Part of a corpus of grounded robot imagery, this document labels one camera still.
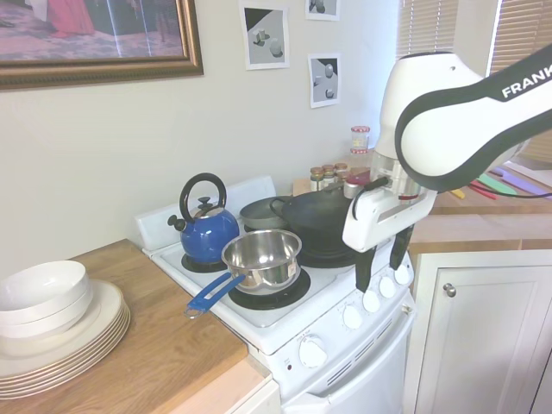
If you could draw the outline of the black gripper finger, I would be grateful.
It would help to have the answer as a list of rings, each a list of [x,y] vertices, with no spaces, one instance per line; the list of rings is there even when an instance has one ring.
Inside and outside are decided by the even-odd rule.
[[[376,254],[376,247],[366,252],[358,253],[355,259],[355,286],[356,289],[365,292],[369,285],[372,275],[372,264]]]
[[[393,243],[389,260],[390,268],[393,270],[397,270],[401,266],[407,252],[407,248],[410,244],[412,233],[413,226],[410,226],[395,235],[395,241]]]

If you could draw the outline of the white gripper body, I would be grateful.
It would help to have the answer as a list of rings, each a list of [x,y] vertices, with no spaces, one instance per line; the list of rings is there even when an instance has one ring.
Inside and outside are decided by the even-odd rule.
[[[342,240],[364,253],[428,216],[436,196],[436,191],[423,190],[418,198],[404,201],[385,187],[365,191],[349,206]]]

